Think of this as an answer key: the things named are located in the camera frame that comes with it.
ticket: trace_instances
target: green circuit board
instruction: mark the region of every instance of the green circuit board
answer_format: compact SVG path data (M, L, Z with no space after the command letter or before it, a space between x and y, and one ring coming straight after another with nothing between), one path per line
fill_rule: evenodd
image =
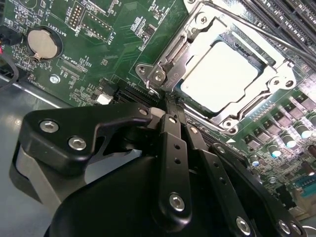
M226 2L233 5L244 1ZM91 95L102 79L114 84L124 81L147 94L144 83L135 73L135 66L138 63L153 64L187 17L183 0L8 0L4 13L6 26L24 35L30 29L47 26L61 38L63 50L58 57L41 62L29 54L25 42L6 46L4 50L13 56L18 67L31 74L30 83L72 106L89 106L95 103ZM246 12L244 17L252 22L258 21L251 12ZM302 160L315 165L315 158L306 150L316 141L315 127L308 121L315 112L294 100L295 96L305 93L316 101L316 74L297 55L275 46L294 61L296 88L280 90L268 98L239 124L236 135L212 131L189 118L190 123L237 153L245 157L256 154L260 162L256 169L271 191L280 184L291 184L302 177ZM51 75L58 75L60 83L53 84ZM282 106L289 101L302 111L302 118L295 119L284 111ZM268 119L273 119L276 110L283 111L292 125L283 127L278 124L282 129L279 135L271 136L257 149L250 148L245 143L245 136L253 134ZM301 139L295 131L293 126L300 122L314 131L310 138ZM286 148L280 139L286 131L297 142L294 149ZM272 158L267 151L270 144L278 144L282 155ZM276 177L277 182L270 184L270 177Z
M63 52L39 63L30 57L25 44L5 51L32 73L31 83L72 106L92 105L89 97L102 78L113 83L124 80L142 89L145 86L134 69L136 61L154 63L188 15L180 0L155 2L10 0L5 25L25 35L34 27L48 26L59 34ZM154 32L143 40L142 30L148 25ZM61 82L52 84L51 74L57 74Z

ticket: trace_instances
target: silver screw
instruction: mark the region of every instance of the silver screw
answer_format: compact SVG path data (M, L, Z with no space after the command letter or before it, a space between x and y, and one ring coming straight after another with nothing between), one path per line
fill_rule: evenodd
M225 150L222 147L218 146L217 149L219 150L220 153L225 153Z
M278 225L286 234L289 235L291 233L290 228L282 220L278 221Z
M175 209L176 211L183 211L184 210L184 201L182 198L177 194L171 194L169 198L170 205Z
M192 131L192 133L197 134L198 130L195 127L190 127L190 130Z
M206 17L202 17L201 18L201 24L205 24L207 22L207 18Z
M49 80L53 84L58 84L60 82L60 77L56 74L52 74L50 75Z
M145 68L144 67L139 67L138 68L138 72L139 72L139 74L145 74L145 72L146 72L146 70L145 70Z
M162 72L160 72L160 71L155 72L155 80L156 81L162 81L163 77L164 77L164 75Z
M291 222L291 225L293 227L293 229L299 234L302 234L302 231L300 230L300 228L297 227L297 225L294 222Z
M271 177L270 179L269 179L269 183L270 184L275 184L277 182L277 179L275 178L275 177Z
M39 127L41 128L41 130L43 130L44 132L49 132L49 133L53 133L58 131L59 126L57 123L55 123L54 121L50 121L50 120L44 120L39 124Z
M72 137L69 139L68 145L76 151L82 151L87 146L86 142L80 137Z
M251 231L250 231L250 227L248 225L248 223L242 219L240 216L237 217L236 219L236 224L238 226L238 228L241 230L241 232L244 233L244 235L249 236Z
M169 117L170 122L176 123L177 121L173 117Z
M147 111L142 110L142 109L140 109L139 112L140 112L142 115L147 115L147 114L148 114Z

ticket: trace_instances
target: ram slot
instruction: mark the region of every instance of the ram slot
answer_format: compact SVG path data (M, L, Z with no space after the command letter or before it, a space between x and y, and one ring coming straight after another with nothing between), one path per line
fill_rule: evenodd
M316 15L316 2L312 0L301 0L301 2L307 6L314 15Z
M278 27L275 22L273 22L269 16L266 15L256 4L254 4L250 0L241 0L243 4L248 7L258 18L258 21L262 22L263 25L269 27L277 36L279 36L284 41L290 43L299 48L305 48L306 46L299 40L298 43L292 39L292 34L289 34L288 31L284 30L281 27ZM309 62L308 60L304 60L310 67L316 70L316 65Z
M287 7L284 2L280 0L272 0L274 4L281 10L281 12L286 16L290 22L292 21L294 25L296 25L297 29L305 34L310 40L312 41L313 44L316 44L316 36L315 34L305 26L305 24Z
M265 11L276 23L278 23L280 25L280 27L282 27L284 29L284 31L287 32L287 34L293 39L295 40L296 44L300 46L300 48L302 48L303 50L305 50L306 52L312 54L312 55L316 55L316 53L314 53L311 49L309 49L305 43L300 39L300 37L297 36L296 33L294 33L292 30L290 30L287 25L284 22L285 17L283 17L283 19L280 19L280 15L276 16L275 13L272 11L272 9L270 7L268 7L267 5L265 5L261 0L254 0L254 3L256 3L257 6L259 6L260 8L262 8L263 11Z
M316 33L316 13L306 4L302 4L297 0L286 0L287 4L301 16L302 20Z

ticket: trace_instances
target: gray metal surface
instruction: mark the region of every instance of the gray metal surface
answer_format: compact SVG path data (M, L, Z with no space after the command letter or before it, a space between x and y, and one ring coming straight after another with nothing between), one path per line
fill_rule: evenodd
M48 104L19 87L12 86L0 93L0 236L42 237L51 221L49 210L16 189L8 173L23 116L33 110L63 107L63 103L56 100ZM87 168L85 180L90 183L138 155L133 151L123 158L111 156L94 163Z
M65 179L47 165L27 155L22 147L17 156L16 168L30 180L41 202L52 215L66 197L86 185L84 175Z

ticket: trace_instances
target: motherboard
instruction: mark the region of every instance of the motherboard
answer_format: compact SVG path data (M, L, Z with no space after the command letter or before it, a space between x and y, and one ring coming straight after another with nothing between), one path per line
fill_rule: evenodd
M316 57L315 1L213 3ZM284 186L315 198L316 65L207 2L6 0L2 25L23 35L2 49L34 86L71 106L150 107L163 92L278 199Z

